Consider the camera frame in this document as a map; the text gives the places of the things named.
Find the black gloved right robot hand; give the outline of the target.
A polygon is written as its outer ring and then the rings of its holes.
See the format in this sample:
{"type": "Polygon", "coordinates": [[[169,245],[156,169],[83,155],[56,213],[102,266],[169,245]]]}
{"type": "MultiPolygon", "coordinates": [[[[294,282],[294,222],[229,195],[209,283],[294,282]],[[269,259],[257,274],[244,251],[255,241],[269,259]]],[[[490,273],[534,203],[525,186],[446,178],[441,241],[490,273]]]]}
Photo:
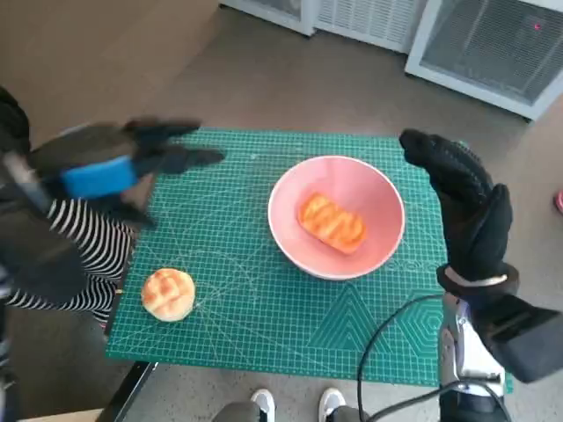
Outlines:
{"type": "Polygon", "coordinates": [[[460,142],[415,129],[404,130],[399,142],[405,160],[427,172],[440,201],[448,267],[469,282],[506,275],[513,221],[508,187],[495,184],[460,142]]]}

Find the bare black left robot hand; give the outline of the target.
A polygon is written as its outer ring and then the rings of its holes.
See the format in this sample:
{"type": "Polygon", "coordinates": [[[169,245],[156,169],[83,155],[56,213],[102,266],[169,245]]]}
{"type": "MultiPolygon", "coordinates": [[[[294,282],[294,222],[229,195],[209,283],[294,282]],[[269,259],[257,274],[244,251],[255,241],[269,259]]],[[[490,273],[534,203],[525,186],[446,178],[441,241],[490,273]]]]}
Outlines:
{"type": "Polygon", "coordinates": [[[219,149],[188,148],[172,141],[200,127],[198,120],[156,117],[124,125],[88,124],[38,147],[29,156],[29,164],[53,197],[87,200],[116,220],[153,228],[154,220],[121,194],[149,174],[179,175],[223,161],[225,154],[219,149]]]}

